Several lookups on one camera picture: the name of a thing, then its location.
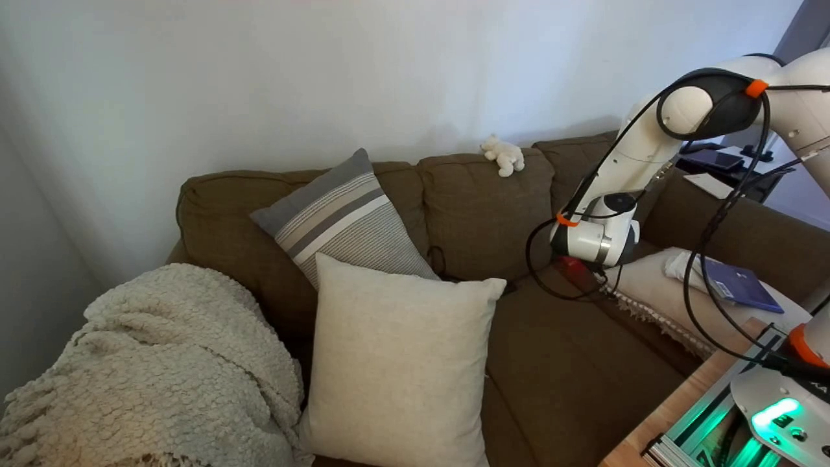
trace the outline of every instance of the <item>brown couch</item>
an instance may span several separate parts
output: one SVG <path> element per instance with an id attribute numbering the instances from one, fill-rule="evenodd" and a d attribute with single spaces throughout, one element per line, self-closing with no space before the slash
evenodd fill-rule
<path id="1" fill-rule="evenodd" d="M 568 199 L 607 143 L 610 134 L 537 143 L 527 149 L 527 170 L 511 178 L 499 178 L 482 155 L 376 162 L 381 186 L 437 273 L 511 279 L 497 313 L 482 405 L 493 465 L 598 465 L 702 363 L 610 297 L 560 301 L 527 277 L 527 232 Z M 182 244 L 174 252 L 174 258 L 245 283 L 307 369 L 315 287 L 248 212 L 318 174 L 235 170 L 191 178 L 180 197 Z M 641 210 L 643 249 L 690 247 L 715 210 L 711 197 L 686 178 L 669 177 L 665 183 Z M 830 277 L 830 261 L 822 261 L 830 256 L 830 235 L 755 203 L 739 203 L 715 249 L 755 266 L 803 302 L 816 301 Z M 536 256 L 547 256 L 545 240 L 537 240 Z M 547 266 L 542 277 L 573 293 L 573 279 L 584 274 L 576 269 L 568 279 Z"/>

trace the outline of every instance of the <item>white wall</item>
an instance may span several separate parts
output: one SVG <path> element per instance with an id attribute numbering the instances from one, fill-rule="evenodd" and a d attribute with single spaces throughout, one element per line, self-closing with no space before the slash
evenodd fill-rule
<path id="1" fill-rule="evenodd" d="M 0 125 L 105 283 L 163 258 L 187 174 L 418 157 L 617 125 L 773 49 L 799 0 L 4 0 Z"/>
<path id="2" fill-rule="evenodd" d="M 92 273 L 0 134 L 0 405 L 82 326 Z"/>

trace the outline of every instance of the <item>striped pillow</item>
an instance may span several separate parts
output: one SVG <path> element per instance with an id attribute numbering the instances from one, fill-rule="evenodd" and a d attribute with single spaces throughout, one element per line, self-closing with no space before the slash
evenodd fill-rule
<path id="1" fill-rule="evenodd" d="M 254 210 L 253 218 L 315 286 L 318 252 L 372 269 L 437 277 L 373 177 L 364 148 L 311 183 Z"/>

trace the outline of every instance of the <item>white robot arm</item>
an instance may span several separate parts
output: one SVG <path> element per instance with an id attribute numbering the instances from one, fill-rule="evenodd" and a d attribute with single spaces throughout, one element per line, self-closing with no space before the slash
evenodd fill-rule
<path id="1" fill-rule="evenodd" d="M 787 68 L 772 56 L 744 56 L 682 74 L 654 95 L 558 212 L 552 249 L 598 266 L 621 264 L 638 240 L 634 219 L 638 199 L 673 162 L 681 143 L 738 133 L 759 120 L 763 122 L 759 152 L 765 133 L 773 129 L 830 195 L 830 49 L 811 51 Z M 820 465 L 829 458 L 829 452 L 817 448 L 830 436 L 822 414 L 830 400 L 817 401 L 794 380 L 820 383 L 822 395 L 830 395 L 830 308 L 798 326 L 787 343 L 783 353 L 765 356 L 763 365 L 772 369 L 734 376 L 731 396 L 768 448 L 794 465 Z M 803 437 L 776 427 L 773 417 L 782 414 L 783 401 L 792 414 L 799 414 Z"/>
<path id="2" fill-rule="evenodd" d="M 612 266 L 638 240 L 641 195 L 673 162 L 682 139 L 750 127 L 768 112 L 772 129 L 830 195 L 830 49 L 782 68 L 755 55 L 682 74 L 657 94 L 617 134 L 607 157 L 558 212 L 552 249 Z"/>

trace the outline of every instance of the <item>cream pillow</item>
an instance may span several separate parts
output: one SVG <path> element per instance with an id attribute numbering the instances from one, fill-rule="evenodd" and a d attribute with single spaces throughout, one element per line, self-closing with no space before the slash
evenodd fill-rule
<path id="1" fill-rule="evenodd" d="M 668 335 L 687 345 L 690 349 L 707 356 L 715 345 L 696 330 L 693 318 L 686 312 L 682 301 L 682 273 L 690 252 L 687 249 L 663 249 L 657 254 L 641 256 L 622 266 L 622 277 L 617 283 L 617 269 L 607 274 L 612 296 L 622 301 L 625 308 L 638 313 L 641 318 L 659 322 Z M 731 305 L 728 301 L 725 308 L 730 317 L 747 330 L 750 318 L 776 323 L 782 331 L 792 331 L 798 323 L 811 322 L 811 313 L 778 293 L 773 286 L 763 283 L 768 293 L 778 301 L 783 313 L 768 313 L 759 308 Z M 747 345 L 747 340 L 731 330 L 731 323 L 722 317 L 716 302 L 708 297 L 703 279 L 698 273 L 690 277 L 690 301 L 703 330 L 725 343 L 728 347 Z"/>
<path id="2" fill-rule="evenodd" d="M 364 465 L 489 465 L 481 408 L 504 279 L 442 283 L 318 254 L 302 436 Z"/>

